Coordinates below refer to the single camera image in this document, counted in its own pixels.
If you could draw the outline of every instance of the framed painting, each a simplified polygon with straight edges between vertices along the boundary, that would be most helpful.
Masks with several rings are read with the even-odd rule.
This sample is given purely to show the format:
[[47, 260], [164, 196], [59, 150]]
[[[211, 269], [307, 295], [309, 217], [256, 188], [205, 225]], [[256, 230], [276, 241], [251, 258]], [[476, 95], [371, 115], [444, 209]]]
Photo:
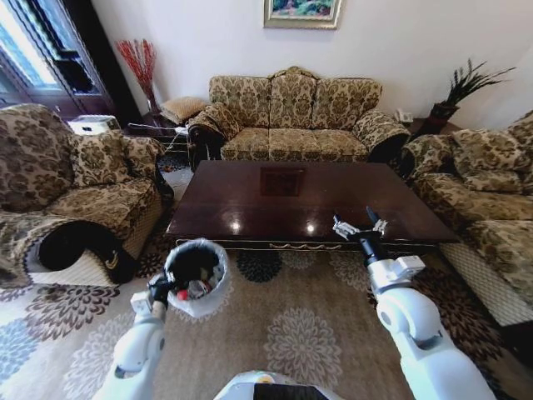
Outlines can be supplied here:
[[336, 29], [341, 0], [265, 0], [265, 28]]

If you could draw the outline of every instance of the loveseat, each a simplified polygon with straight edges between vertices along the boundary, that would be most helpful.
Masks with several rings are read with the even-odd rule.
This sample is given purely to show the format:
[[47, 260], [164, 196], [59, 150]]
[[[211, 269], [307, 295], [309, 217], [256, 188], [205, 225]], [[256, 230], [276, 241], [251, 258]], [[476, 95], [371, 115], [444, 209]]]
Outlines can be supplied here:
[[382, 87], [369, 78], [319, 78], [298, 67], [270, 77], [213, 77], [212, 105], [189, 122], [204, 159], [386, 162], [409, 132], [374, 110]]
[[131, 279], [172, 198], [162, 151], [120, 131], [77, 135], [41, 105], [0, 110], [0, 287]]
[[513, 340], [527, 333], [529, 345], [533, 112], [505, 131], [419, 137], [403, 147], [400, 170], [461, 237], [461, 243], [441, 245], [446, 258]]

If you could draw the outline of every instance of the potted plant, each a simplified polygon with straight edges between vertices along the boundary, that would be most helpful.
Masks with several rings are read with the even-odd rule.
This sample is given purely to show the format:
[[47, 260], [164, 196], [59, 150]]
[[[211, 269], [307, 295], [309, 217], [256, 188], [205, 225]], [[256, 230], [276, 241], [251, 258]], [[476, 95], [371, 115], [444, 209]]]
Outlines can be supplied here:
[[486, 61], [473, 67], [472, 61], [468, 59], [468, 67], [466, 70], [463, 67], [460, 67], [453, 72], [453, 79], [451, 79], [451, 88], [448, 98], [444, 102], [438, 102], [433, 106], [430, 116], [424, 121], [420, 130], [413, 135], [413, 138], [418, 138], [420, 135], [439, 133], [448, 123], [451, 116], [459, 109], [457, 104], [461, 100], [485, 86], [504, 82], [504, 80], [497, 78], [516, 69], [513, 67], [494, 73], [479, 72], [480, 68], [485, 64]]

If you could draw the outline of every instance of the small box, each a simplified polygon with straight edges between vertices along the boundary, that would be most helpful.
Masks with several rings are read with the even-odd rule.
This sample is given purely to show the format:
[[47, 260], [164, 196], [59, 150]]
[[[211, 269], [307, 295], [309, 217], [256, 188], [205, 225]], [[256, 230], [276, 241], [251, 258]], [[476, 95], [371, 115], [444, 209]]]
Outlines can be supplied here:
[[120, 129], [113, 115], [80, 115], [68, 122], [78, 135], [97, 135], [113, 129]]

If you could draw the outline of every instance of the red branch decoration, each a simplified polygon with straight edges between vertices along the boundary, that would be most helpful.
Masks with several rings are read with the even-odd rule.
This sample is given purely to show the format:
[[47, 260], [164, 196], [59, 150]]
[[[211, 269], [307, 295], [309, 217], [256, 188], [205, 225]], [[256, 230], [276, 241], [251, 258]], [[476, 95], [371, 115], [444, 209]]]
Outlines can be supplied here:
[[137, 77], [144, 94], [153, 100], [153, 69], [156, 66], [156, 50], [148, 40], [120, 40], [115, 42], [118, 51]]

